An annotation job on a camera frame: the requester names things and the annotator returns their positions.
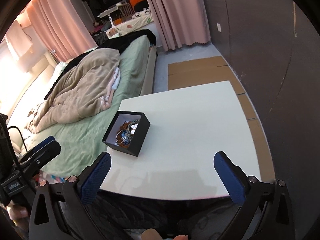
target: cardboard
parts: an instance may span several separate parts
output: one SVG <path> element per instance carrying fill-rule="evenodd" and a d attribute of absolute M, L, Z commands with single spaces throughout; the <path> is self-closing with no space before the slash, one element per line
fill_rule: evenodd
<path fill-rule="evenodd" d="M 261 180 L 262 182 L 273 182 L 276 176 L 268 143 L 264 136 L 260 122 L 258 119 L 253 119 L 248 121 L 248 125 L 257 152 Z"/>
<path fill-rule="evenodd" d="M 257 118 L 257 115 L 251 105 L 251 102 L 249 101 L 247 94 L 238 95 L 238 100 L 241 104 L 242 110 L 247 120 Z"/>
<path fill-rule="evenodd" d="M 215 83 L 229 80 L 237 95 L 245 91 L 228 66 L 201 66 L 195 65 L 194 70 L 170 74 L 168 77 L 168 90 Z"/>
<path fill-rule="evenodd" d="M 190 70 L 203 69 L 208 67 L 228 66 L 223 57 L 208 57 L 193 59 L 183 62 L 172 63 L 168 65 L 168 75 L 187 72 Z"/>

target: hand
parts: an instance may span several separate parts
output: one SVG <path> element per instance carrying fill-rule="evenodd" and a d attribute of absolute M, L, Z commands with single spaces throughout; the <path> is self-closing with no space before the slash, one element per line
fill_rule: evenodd
<path fill-rule="evenodd" d="M 10 219 L 16 224 L 16 226 L 24 231 L 28 231 L 29 222 L 25 218 L 27 218 L 29 214 L 26 208 L 10 203 L 6 209 Z"/>

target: white table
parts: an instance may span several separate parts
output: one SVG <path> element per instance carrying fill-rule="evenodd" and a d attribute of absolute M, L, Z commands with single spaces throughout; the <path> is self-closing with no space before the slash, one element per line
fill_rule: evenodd
<path fill-rule="evenodd" d="M 108 147 L 112 165 L 101 189 L 164 200 L 226 196 L 213 167 L 218 151 L 261 179 L 249 126 L 229 81 L 126 99 L 120 110 L 144 112 L 151 126 L 139 157 Z"/>
<path fill-rule="evenodd" d="M 110 9 L 105 10 L 104 12 L 102 12 L 101 14 L 99 14 L 98 17 L 99 17 L 99 18 L 103 18 L 103 17 L 105 17 L 105 16 L 108 15 L 108 16 L 109 16 L 110 23 L 111 23 L 111 26 L 114 27 L 115 24 L 113 23 L 113 20 L 112 20 L 110 14 L 113 13 L 113 12 L 115 12 L 116 10 L 118 10 L 118 6 L 117 6 L 117 5 L 114 6 L 114 7 L 112 7 L 112 8 L 110 8 Z"/>

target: pink curtain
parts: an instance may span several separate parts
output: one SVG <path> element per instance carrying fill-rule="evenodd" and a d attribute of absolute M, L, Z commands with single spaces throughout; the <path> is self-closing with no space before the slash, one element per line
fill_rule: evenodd
<path fill-rule="evenodd" d="M 210 41 L 203 0 L 147 0 L 164 50 Z"/>
<path fill-rule="evenodd" d="M 32 0 L 26 11 L 40 39 L 61 61 L 97 46 L 70 0 Z"/>

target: gray wall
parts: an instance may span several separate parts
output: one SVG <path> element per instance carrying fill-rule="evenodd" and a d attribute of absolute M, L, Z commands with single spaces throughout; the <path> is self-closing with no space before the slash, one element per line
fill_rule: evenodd
<path fill-rule="evenodd" d="M 292 0 L 204 3 L 212 43 L 235 70 L 262 122 L 301 239 L 320 213 L 320 37 Z"/>

